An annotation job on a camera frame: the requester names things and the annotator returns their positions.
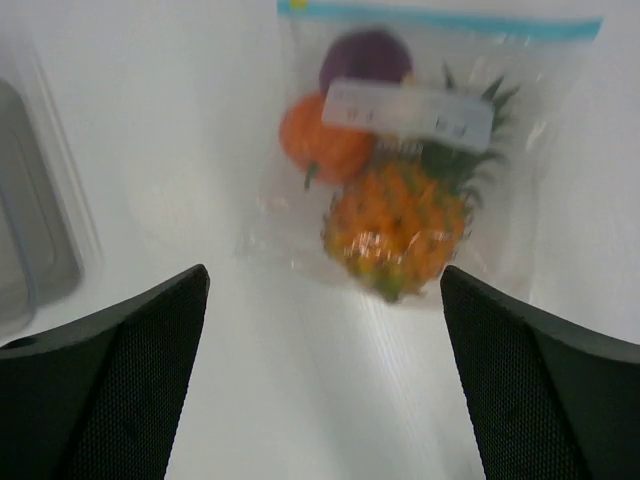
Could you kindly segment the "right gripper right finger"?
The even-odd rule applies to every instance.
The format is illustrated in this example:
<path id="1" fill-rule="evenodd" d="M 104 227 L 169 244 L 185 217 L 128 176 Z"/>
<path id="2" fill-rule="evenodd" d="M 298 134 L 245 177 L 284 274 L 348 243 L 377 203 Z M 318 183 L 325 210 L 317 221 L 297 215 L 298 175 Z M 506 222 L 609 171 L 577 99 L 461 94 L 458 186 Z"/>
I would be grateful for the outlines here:
<path id="1" fill-rule="evenodd" d="M 440 288 L 486 478 L 638 478 L 638 345 L 454 266 Z"/>

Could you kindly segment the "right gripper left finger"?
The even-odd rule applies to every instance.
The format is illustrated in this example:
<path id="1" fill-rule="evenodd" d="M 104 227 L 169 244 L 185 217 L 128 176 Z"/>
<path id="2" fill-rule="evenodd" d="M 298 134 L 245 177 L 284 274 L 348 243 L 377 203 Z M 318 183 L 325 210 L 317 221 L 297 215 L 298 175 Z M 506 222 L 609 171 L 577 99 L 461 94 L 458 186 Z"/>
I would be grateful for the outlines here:
<path id="1" fill-rule="evenodd" d="M 194 266 L 1 349 L 5 479 L 165 476 L 204 324 Z"/>

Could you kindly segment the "clear zip top bag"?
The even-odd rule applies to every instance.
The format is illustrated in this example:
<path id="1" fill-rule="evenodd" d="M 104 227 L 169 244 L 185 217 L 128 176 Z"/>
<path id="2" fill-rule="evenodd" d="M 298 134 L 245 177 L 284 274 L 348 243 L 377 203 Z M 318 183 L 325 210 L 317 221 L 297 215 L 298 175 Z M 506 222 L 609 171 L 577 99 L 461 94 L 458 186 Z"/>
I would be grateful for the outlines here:
<path id="1" fill-rule="evenodd" d="M 280 1 L 284 109 L 240 252 L 390 304 L 530 295 L 541 171 L 599 16 Z"/>

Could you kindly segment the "small orange pumpkin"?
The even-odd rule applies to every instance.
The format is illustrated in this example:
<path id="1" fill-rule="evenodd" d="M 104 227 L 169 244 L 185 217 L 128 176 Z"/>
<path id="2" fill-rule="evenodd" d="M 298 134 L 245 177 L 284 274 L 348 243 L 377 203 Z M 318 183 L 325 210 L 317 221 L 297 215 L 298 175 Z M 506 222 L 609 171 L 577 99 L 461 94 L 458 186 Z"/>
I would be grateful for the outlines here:
<path id="1" fill-rule="evenodd" d="M 284 113 L 279 126 L 280 146 L 304 174 L 304 189 L 313 182 L 332 186 L 352 181 L 370 160 L 376 138 L 358 130 L 325 125 L 326 96 L 307 95 Z"/>

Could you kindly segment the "purple red onion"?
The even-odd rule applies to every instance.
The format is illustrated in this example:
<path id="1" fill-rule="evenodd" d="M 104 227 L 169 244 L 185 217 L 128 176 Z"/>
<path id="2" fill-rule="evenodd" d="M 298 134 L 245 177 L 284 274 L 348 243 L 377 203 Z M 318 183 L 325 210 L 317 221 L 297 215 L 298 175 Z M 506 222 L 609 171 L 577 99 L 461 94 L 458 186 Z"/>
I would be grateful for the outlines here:
<path id="1" fill-rule="evenodd" d="M 406 44 L 383 29 L 356 30 L 338 37 L 329 47 L 319 73 L 319 90 L 326 93 L 336 78 L 400 83 L 413 69 Z"/>

